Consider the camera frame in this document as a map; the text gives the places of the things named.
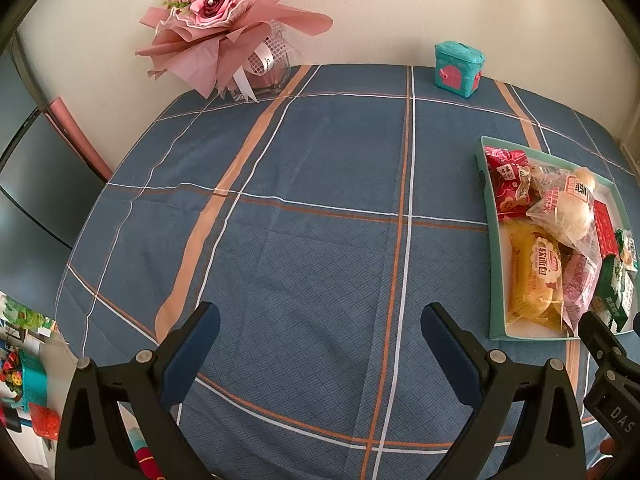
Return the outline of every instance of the table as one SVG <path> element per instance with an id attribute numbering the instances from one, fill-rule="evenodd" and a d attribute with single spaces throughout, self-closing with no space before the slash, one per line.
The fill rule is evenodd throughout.
<path id="1" fill-rule="evenodd" d="M 431 301 L 486 348 L 561 358 L 582 410 L 595 366 L 579 342 L 488 340 L 476 145 L 528 144 L 613 179 L 636 233 L 640 187 L 585 115 L 484 77 L 467 100 L 433 79 L 425 67 L 306 66 L 256 104 L 182 95 L 76 242 L 57 302 L 73 352 L 129 360 L 215 303 L 220 335 L 175 416 L 225 479 L 426 478 L 469 415 L 420 334 Z M 636 336 L 622 342 L 640 358 Z M 592 460 L 604 435 L 582 411 Z"/>

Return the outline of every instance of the pink door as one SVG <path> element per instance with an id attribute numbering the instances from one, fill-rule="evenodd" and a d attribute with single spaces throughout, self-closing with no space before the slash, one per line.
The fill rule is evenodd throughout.
<path id="1" fill-rule="evenodd" d="M 440 78 L 445 85 L 455 88 L 456 90 L 460 90 L 460 87 L 462 86 L 462 75 L 460 74 L 460 70 L 453 65 L 447 65 L 446 67 L 441 68 Z"/>

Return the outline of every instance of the snack package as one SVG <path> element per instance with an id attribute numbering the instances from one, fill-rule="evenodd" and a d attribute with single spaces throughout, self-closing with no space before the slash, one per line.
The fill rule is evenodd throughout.
<path id="1" fill-rule="evenodd" d="M 607 256 L 602 261 L 596 293 L 591 302 L 596 312 L 606 309 L 620 332 L 629 319 L 634 296 L 634 283 L 626 272 L 622 260 L 617 256 Z"/>
<path id="2" fill-rule="evenodd" d="M 564 310 L 574 335 L 582 314 L 587 312 L 597 285 L 598 267 L 584 254 L 574 253 L 562 272 Z"/>
<path id="3" fill-rule="evenodd" d="M 600 256 L 605 258 L 610 254 L 618 256 L 618 242 L 613 231 L 611 217 L 607 205 L 598 200 L 593 201 L 593 215 L 596 222 L 596 234 L 600 245 Z"/>
<path id="4" fill-rule="evenodd" d="M 596 188 L 598 187 L 598 179 L 593 173 L 591 173 L 589 168 L 578 168 L 574 171 L 574 175 L 578 177 L 580 182 L 589 188 L 589 191 L 592 193 L 596 191 Z"/>
<path id="5" fill-rule="evenodd" d="M 611 317 L 611 313 L 608 311 L 604 303 L 596 296 L 594 296 L 593 299 L 591 300 L 590 309 L 593 310 L 596 314 L 598 314 L 598 317 L 609 328 L 613 326 L 613 318 Z"/>
<path id="6" fill-rule="evenodd" d="M 521 318 L 562 332 L 562 267 L 558 242 L 525 221 L 507 223 L 511 241 L 511 297 L 507 325 Z M 556 314 L 550 316 L 552 308 Z"/>
<path id="7" fill-rule="evenodd" d="M 561 244 L 597 262 L 600 247 L 591 189 L 571 172 L 554 166 L 531 168 L 531 180 L 541 199 L 527 211 L 527 216 Z"/>
<path id="8" fill-rule="evenodd" d="M 616 242 L 620 252 L 620 260 L 626 270 L 638 272 L 638 255 L 636 254 L 636 243 L 631 231 L 618 229 L 616 231 Z"/>
<path id="9" fill-rule="evenodd" d="M 498 220 L 524 216 L 531 206 L 530 169 L 522 150 L 485 147 L 487 165 L 495 195 Z"/>

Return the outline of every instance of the teal box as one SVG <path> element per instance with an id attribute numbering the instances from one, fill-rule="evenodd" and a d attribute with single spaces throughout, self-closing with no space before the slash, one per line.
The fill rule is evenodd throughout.
<path id="1" fill-rule="evenodd" d="M 489 252 L 491 261 L 491 304 L 490 304 L 490 320 L 489 320 L 489 338 L 494 341 L 553 341 L 553 340 L 571 340 L 577 337 L 562 336 L 559 333 L 553 333 L 549 329 L 539 327 L 532 322 L 520 323 L 514 322 L 508 327 L 506 326 L 506 307 L 509 301 L 510 291 L 510 275 L 511 275 L 511 246 L 508 237 L 504 235 L 498 222 L 498 213 L 495 209 L 495 195 L 489 176 L 489 167 L 484 156 L 484 148 L 491 146 L 492 148 L 505 148 L 507 150 L 522 150 L 527 154 L 530 161 L 538 161 L 543 164 L 551 164 L 558 168 L 564 168 L 569 171 L 575 171 L 577 164 L 549 155 L 548 153 L 532 150 L 527 146 L 521 146 L 507 140 L 494 139 L 493 137 L 481 137 L 476 151 L 476 161 L 480 170 L 480 181 L 482 184 L 482 192 L 484 193 L 484 202 L 486 205 L 486 221 L 489 229 Z M 622 202 L 620 192 L 616 184 L 612 181 L 596 175 L 598 187 L 594 193 L 596 200 L 600 200 L 607 205 L 609 215 L 614 229 L 627 229 L 631 231 L 631 222 L 626 213 L 625 205 Z M 640 278 L 636 277 L 634 283 L 635 291 L 633 303 L 631 306 L 631 315 L 629 321 L 623 328 L 622 332 L 616 335 L 622 335 L 633 331 L 633 320 L 638 312 L 638 285 Z"/>
<path id="2" fill-rule="evenodd" d="M 20 350 L 22 363 L 22 408 L 29 411 L 29 403 L 33 402 L 47 407 L 47 373 L 42 363 L 36 357 L 24 350 Z"/>
<path id="3" fill-rule="evenodd" d="M 484 54 L 457 41 L 436 45 L 436 86 L 469 97 L 476 91 L 482 76 Z"/>

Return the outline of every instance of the toy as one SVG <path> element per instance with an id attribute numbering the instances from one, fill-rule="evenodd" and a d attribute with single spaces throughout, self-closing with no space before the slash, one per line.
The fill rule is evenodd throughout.
<path id="1" fill-rule="evenodd" d="M 10 352 L 2 363 L 0 380 L 16 395 L 14 402 L 22 398 L 22 364 L 17 351 Z"/>
<path id="2" fill-rule="evenodd" d="M 484 66 L 484 55 L 472 46 L 457 41 L 444 41 L 436 50 L 436 86 L 462 97 L 478 88 Z"/>

